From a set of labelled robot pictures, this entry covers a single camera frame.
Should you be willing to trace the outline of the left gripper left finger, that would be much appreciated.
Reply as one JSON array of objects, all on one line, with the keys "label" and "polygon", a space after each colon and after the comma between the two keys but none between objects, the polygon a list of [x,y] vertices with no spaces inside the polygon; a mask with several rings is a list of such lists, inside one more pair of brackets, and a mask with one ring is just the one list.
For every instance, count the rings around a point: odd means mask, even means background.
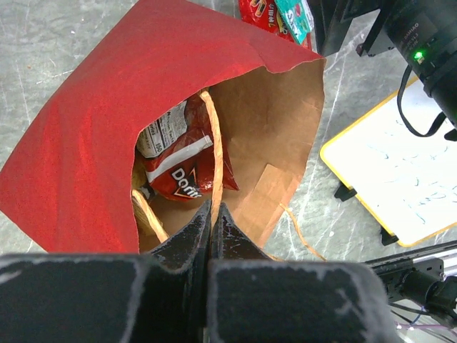
[{"label": "left gripper left finger", "polygon": [[201,342],[211,206],[143,254],[1,257],[3,342]]}]

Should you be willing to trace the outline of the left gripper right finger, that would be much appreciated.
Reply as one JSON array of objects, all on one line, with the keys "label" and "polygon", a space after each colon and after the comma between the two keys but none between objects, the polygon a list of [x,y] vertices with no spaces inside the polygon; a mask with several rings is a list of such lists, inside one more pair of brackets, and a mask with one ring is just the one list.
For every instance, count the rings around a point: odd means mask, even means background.
[{"label": "left gripper right finger", "polygon": [[381,280],[365,264],[277,262],[235,224],[213,228],[206,325],[211,342],[395,342]]}]

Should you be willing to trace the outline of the teal Fox's candy bag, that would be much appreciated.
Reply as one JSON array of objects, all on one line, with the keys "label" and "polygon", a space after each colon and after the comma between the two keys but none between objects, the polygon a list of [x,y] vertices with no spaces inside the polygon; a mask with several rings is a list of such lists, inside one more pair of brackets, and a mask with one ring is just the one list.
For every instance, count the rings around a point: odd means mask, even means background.
[{"label": "teal Fox's candy bag", "polygon": [[302,45],[314,28],[313,14],[307,0],[275,0],[274,2],[293,40]]}]

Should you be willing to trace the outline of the red noodle snack bag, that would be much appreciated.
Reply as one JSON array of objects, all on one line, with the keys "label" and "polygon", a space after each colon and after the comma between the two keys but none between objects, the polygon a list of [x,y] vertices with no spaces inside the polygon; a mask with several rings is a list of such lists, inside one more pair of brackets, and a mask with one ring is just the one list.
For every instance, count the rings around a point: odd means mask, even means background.
[{"label": "red noodle snack bag", "polygon": [[[297,44],[288,32],[274,1],[239,0],[238,7],[242,21]],[[311,33],[300,46],[312,50]]]}]

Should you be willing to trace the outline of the red Doritos bag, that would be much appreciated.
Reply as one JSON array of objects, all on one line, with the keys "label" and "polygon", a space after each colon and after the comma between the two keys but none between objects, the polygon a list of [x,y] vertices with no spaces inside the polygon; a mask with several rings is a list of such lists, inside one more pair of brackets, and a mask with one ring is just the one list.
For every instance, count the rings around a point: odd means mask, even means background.
[{"label": "red Doritos bag", "polygon": [[187,202],[213,191],[214,136],[199,95],[150,123],[139,134],[136,150],[149,186],[166,199]]}]

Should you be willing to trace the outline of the red paper bag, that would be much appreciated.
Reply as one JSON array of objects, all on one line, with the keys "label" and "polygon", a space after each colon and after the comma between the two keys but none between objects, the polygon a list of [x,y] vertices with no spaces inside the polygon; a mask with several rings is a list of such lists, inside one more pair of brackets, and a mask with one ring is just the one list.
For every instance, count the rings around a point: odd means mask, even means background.
[{"label": "red paper bag", "polygon": [[1,210],[47,252],[137,253],[134,147],[208,89],[238,191],[223,201],[262,247],[306,168],[326,60],[190,1],[139,1],[37,114],[1,170]]}]

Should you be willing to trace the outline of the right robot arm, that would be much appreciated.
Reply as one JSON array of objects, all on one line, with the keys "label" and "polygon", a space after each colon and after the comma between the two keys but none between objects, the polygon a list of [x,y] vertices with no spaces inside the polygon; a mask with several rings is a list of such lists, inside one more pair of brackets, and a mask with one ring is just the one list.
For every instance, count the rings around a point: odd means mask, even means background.
[{"label": "right robot arm", "polygon": [[318,52],[335,54],[351,22],[376,11],[360,56],[396,49],[396,93],[328,140],[320,156],[391,242],[410,247],[456,225],[456,3],[313,1]]}]

